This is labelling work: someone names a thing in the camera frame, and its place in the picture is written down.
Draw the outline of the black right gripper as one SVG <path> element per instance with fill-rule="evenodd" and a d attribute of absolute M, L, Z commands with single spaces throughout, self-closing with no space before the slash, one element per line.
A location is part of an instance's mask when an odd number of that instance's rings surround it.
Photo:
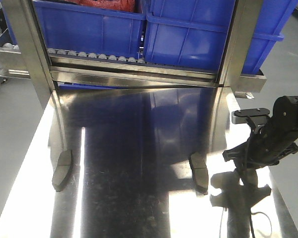
<path fill-rule="evenodd" d="M 245 163 L 249 168 L 276 164 L 281 154 L 298 139 L 298 96 L 279 97 L 273 106 L 273 115 L 246 145 L 224 150 L 225 162 Z"/>

